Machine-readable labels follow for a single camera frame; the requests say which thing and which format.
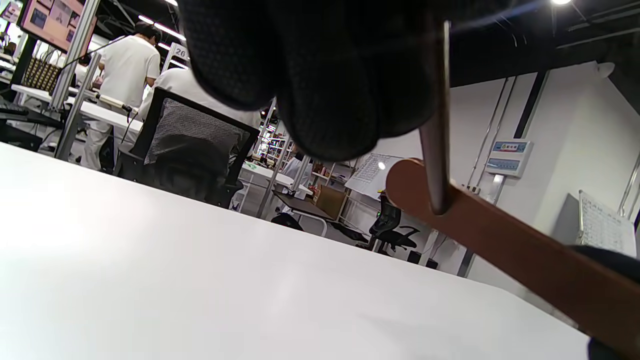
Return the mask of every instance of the brown wooden stick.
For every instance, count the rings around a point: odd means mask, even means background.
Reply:
[[[387,195],[398,208],[506,272],[593,337],[629,358],[640,358],[637,284],[465,190],[452,186],[451,207],[434,215],[421,160],[402,160],[390,169]]]

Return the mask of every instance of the dark hair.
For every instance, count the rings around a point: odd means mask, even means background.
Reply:
[[[133,35],[135,34],[140,34],[149,40],[156,38],[156,42],[160,42],[160,40],[162,40],[162,32],[154,28],[153,25],[144,21],[139,21],[136,24],[136,27],[133,30]]]
[[[80,58],[80,60],[78,60],[78,64],[84,65],[84,66],[89,66],[90,62],[91,62],[91,54],[84,55],[83,57]]]

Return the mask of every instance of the black office chair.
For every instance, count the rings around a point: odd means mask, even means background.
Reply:
[[[417,247],[416,243],[409,239],[409,237],[419,232],[418,229],[412,226],[401,226],[400,229],[412,230],[406,234],[394,231],[394,229],[400,225],[401,217],[402,211],[393,206],[387,196],[382,193],[380,195],[380,215],[369,229],[369,234],[371,234],[369,246],[371,249],[376,243],[376,239],[380,240],[380,246],[376,252],[387,256],[389,256],[389,254],[384,250],[386,244],[389,244],[393,251],[396,251],[396,247],[402,247],[405,250],[407,248]]]
[[[118,144],[114,174],[228,208],[259,130],[177,94],[154,90],[136,143]]]

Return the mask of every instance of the monitor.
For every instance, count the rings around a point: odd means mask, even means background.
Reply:
[[[9,2],[2,13],[0,13],[0,17],[8,22],[17,23],[18,17],[20,16],[20,5],[18,3]]]
[[[23,31],[63,52],[69,51],[76,33],[84,0],[28,0],[22,7],[19,25]],[[96,18],[91,23],[93,34]],[[82,55],[86,54],[91,37],[86,39]]]

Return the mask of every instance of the ceiling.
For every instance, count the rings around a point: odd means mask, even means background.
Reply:
[[[175,8],[165,0],[117,4],[117,0],[100,2],[98,35],[115,38],[130,33],[124,12],[133,22],[142,14],[178,29]],[[638,94],[638,101],[630,99],[638,110],[639,30],[637,0],[573,0],[563,6],[553,6],[549,0],[514,0],[508,11],[452,25],[451,83],[460,86],[586,61],[612,61],[616,70],[611,78],[628,99]],[[178,41],[163,36],[167,44]]]

